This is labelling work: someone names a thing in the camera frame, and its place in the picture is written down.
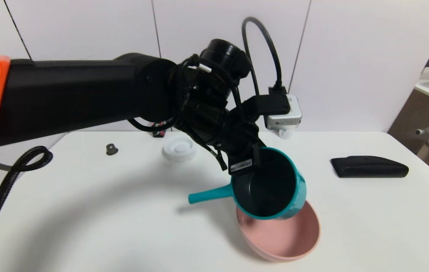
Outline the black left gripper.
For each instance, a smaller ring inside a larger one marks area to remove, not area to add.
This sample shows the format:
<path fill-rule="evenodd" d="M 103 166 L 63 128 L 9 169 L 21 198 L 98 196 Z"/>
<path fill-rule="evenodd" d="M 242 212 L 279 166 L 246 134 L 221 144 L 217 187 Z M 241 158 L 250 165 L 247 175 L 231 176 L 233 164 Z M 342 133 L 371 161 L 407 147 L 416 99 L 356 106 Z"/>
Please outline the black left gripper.
<path fill-rule="evenodd" d="M 260 167 L 259 128 L 254 123 L 217 122 L 217 157 L 223 170 L 238 176 Z"/>

